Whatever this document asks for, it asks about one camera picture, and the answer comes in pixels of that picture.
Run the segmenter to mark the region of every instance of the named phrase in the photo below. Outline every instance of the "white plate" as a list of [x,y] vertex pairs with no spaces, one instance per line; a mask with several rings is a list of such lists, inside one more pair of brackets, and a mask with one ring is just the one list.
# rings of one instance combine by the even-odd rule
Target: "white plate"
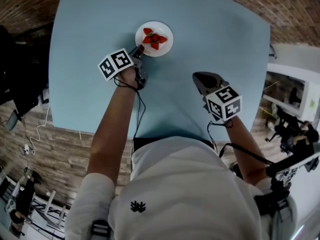
[[[164,36],[168,39],[165,43],[159,43],[159,50],[153,49],[149,43],[143,43],[146,34],[144,28],[152,29],[152,31],[159,36]],[[138,47],[139,45],[144,46],[144,54],[150,57],[160,57],[165,55],[170,51],[172,45],[174,44],[174,35],[172,34],[171,29],[162,22],[159,21],[149,21],[143,24],[137,32],[135,33],[135,44]]]

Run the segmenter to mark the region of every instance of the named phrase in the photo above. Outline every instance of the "blue table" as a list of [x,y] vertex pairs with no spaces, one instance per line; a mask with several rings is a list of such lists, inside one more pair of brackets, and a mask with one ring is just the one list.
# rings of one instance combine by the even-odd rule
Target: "blue table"
[[[135,47],[137,29],[148,21],[167,24],[173,47],[162,57],[144,57],[149,73],[140,91],[146,104],[137,137],[183,135],[208,139],[213,117],[203,108],[192,74],[220,74],[243,95],[240,118],[250,130],[266,77],[270,27],[231,0],[61,0],[54,21],[50,104],[54,126],[94,133],[116,88],[97,68],[113,51]],[[136,131],[138,99],[128,137]],[[224,128],[211,128],[216,141]]]

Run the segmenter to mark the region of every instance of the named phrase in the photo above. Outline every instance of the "light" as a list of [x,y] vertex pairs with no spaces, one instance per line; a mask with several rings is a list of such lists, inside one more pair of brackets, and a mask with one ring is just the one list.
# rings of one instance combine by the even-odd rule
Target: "light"
[[302,225],[296,232],[295,232],[295,234],[293,235],[293,237],[291,238],[291,240],[294,240],[296,237],[297,237],[297,235],[300,233],[300,231],[304,228],[304,226],[305,225]]

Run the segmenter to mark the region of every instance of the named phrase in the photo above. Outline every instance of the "strawberry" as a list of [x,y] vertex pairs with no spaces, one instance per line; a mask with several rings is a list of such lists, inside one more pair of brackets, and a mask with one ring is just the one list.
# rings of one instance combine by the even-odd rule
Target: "strawberry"
[[152,39],[150,36],[146,36],[143,40],[144,44],[151,44],[152,43]]
[[143,29],[143,32],[148,36],[150,33],[152,33],[152,29],[145,27],[145,28]]
[[159,43],[158,42],[154,42],[154,43],[151,44],[151,47],[153,49],[159,50]]
[[168,39],[165,38],[164,36],[160,35],[160,37],[159,37],[159,43],[160,43],[160,44],[163,44],[163,43],[165,43],[166,41],[168,41]]
[[159,35],[158,34],[153,34],[152,35],[152,41],[153,42],[156,42],[156,41],[158,41],[159,40]]

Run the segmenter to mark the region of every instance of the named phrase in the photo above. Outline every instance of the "white t-shirt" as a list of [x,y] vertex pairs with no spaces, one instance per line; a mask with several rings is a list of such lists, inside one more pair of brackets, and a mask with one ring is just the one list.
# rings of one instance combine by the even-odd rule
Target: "white t-shirt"
[[116,240],[267,240],[272,218],[254,196],[271,180],[249,185],[201,141],[170,137],[137,150],[131,182],[115,196],[111,179],[87,175],[68,213],[66,240],[91,238],[93,221],[108,221]]

